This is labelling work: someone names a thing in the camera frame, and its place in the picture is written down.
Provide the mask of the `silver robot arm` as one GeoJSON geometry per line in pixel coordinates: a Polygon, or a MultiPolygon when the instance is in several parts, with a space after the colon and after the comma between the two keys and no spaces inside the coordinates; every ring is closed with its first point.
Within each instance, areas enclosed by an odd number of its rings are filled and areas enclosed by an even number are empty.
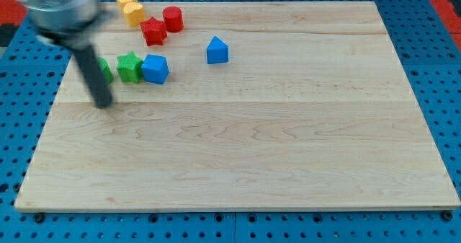
{"type": "Polygon", "coordinates": [[[38,39],[48,45],[83,50],[91,35],[111,17],[100,0],[21,0],[29,9],[38,39]]]}

